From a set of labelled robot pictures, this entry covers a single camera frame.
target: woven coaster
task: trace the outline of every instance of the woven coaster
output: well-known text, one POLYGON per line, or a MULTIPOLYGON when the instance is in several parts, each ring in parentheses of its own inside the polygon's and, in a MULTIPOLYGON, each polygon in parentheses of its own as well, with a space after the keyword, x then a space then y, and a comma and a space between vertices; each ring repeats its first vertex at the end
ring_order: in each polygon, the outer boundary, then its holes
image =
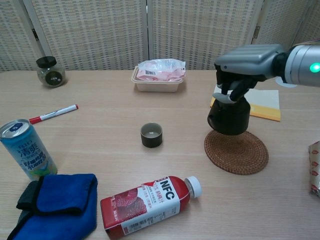
POLYGON ((248 131, 229 136, 212 130, 205 137, 204 150, 216 166, 239 175, 260 172, 269 159, 264 143, 248 131))

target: red juice bottle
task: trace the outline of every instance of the red juice bottle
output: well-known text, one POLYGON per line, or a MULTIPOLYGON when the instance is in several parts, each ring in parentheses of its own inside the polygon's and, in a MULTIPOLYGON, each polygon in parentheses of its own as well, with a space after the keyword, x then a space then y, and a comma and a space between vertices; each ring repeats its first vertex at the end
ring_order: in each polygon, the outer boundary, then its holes
POLYGON ((186 209, 191 198, 201 195, 195 176, 184 181, 167 176, 100 201, 103 225, 111 240, 143 229, 186 209))

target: white bottle cap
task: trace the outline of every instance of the white bottle cap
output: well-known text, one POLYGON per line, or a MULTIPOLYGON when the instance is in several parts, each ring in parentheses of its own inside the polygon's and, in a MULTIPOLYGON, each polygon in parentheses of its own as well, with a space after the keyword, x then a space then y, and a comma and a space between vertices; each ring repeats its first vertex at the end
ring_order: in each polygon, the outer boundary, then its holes
POLYGON ((200 182, 195 176, 187 177, 184 182, 186 183, 192 198, 197 198, 202 194, 200 182))

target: barcode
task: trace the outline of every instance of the barcode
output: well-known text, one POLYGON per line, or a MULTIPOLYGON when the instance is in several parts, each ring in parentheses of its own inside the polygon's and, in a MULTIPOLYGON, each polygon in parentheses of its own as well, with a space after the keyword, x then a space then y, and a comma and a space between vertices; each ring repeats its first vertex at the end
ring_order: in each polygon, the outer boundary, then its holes
POLYGON ((131 224, 129 226, 129 228, 130 228, 130 230, 137 231, 137 230, 141 229, 143 227, 143 225, 145 225, 146 223, 148 223, 148 225, 153 224, 154 223, 154 218, 153 217, 149 217, 149 218, 147 218, 145 220, 136 222, 134 224, 131 224))
POLYGON ((145 74, 148 74, 148 75, 156 75, 156 72, 155 72, 155 71, 145 70, 145 74))

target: black jar lid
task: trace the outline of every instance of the black jar lid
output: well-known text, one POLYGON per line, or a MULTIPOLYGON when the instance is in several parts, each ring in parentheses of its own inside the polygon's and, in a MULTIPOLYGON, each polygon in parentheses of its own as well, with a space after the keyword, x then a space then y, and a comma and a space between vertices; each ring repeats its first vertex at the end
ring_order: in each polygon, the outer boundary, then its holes
POLYGON ((45 69, 45 68, 50 68, 54 65, 57 64, 57 60, 54 56, 44 56, 39 58, 36 61, 36 64, 38 65, 39 68, 45 69))

